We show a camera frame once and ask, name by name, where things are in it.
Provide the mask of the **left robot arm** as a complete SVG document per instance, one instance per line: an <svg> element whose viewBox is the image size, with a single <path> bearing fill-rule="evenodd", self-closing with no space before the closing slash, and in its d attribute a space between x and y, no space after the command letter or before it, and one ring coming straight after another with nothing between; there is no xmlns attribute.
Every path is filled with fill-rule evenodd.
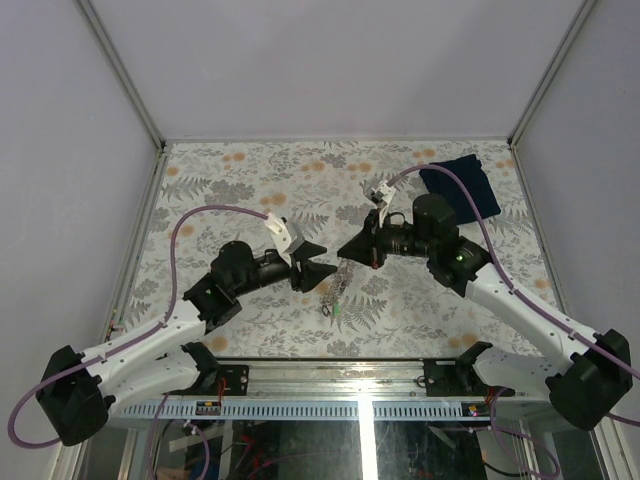
<svg viewBox="0 0 640 480"><path fill-rule="evenodd" d="M212 392L218 362L201 338L237 315L245 294L280 282L294 292L313 290L337 271L316 262L326 251L304 242L292 256L268 249L256 257L247 243L228 242L209 271L163 316L81 352L71 346L55 351L36 400L58 440L65 446L82 443L111 415L155 395Z"/></svg>

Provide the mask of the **large metal keyring disc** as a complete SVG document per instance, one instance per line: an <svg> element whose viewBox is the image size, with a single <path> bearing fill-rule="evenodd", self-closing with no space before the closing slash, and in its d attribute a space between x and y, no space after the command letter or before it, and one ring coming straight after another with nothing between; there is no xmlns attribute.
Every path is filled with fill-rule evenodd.
<svg viewBox="0 0 640 480"><path fill-rule="evenodd" d="M355 262L342 259L337 267L337 272L330 276L328 287L322 293L320 300L322 315L331 320L336 318L333 316L334 305L340 306L340 300L353 280Z"/></svg>

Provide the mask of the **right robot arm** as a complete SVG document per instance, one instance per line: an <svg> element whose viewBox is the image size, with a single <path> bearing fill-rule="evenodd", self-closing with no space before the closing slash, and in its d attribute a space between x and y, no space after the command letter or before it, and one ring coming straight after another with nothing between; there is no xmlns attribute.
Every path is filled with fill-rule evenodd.
<svg viewBox="0 0 640 480"><path fill-rule="evenodd" d="M424 258L440 285L491 311L540 352L534 358L496 346L481 348L474 360L456 369L463 392L507 387L546 398L581 430L599 424L631 389L637 373L628 340L614 329L597 332L516 282L489 251L460 234L454 210L442 196L419 196L412 216L410 222L394 224L371 210L339 257L374 269L389 255Z"/></svg>

